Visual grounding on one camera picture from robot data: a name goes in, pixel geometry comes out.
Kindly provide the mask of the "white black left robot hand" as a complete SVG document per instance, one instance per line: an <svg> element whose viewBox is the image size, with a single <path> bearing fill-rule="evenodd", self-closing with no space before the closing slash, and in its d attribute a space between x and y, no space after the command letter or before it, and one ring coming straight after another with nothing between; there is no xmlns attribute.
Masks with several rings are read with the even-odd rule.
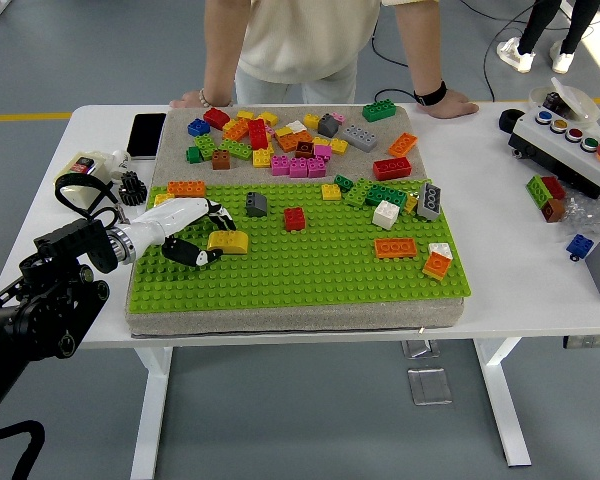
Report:
<svg viewBox="0 0 600 480"><path fill-rule="evenodd" d="M220 203L206 198L169 199L119 227L117 238L124 252L119 255L119 261L133 262L141 258L149 246L159 245L165 258L186 266L201 267L214 262L222 256L220 249L201 250L175 237L203 217L208 217L220 230L236 230L232 216Z"/></svg>

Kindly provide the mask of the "person's left hand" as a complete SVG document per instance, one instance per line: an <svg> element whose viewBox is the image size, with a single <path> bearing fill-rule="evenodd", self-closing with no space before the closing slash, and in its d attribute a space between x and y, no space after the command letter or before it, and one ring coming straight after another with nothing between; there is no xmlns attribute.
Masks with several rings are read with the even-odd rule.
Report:
<svg viewBox="0 0 600 480"><path fill-rule="evenodd" d="M433 118L452 119L475 114L479 111L479 106L465 94L448 90L440 102L431 106L420 105L419 109Z"/></svg>

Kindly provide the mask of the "person's right hand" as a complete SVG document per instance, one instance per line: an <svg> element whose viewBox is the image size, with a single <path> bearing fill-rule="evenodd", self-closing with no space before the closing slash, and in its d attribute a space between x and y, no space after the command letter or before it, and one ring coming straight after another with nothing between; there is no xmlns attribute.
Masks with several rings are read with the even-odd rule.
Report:
<svg viewBox="0 0 600 480"><path fill-rule="evenodd" d="M184 93L180 99L171 100L171 108L203 108L204 103L200 100L200 91L192 90Z"/></svg>

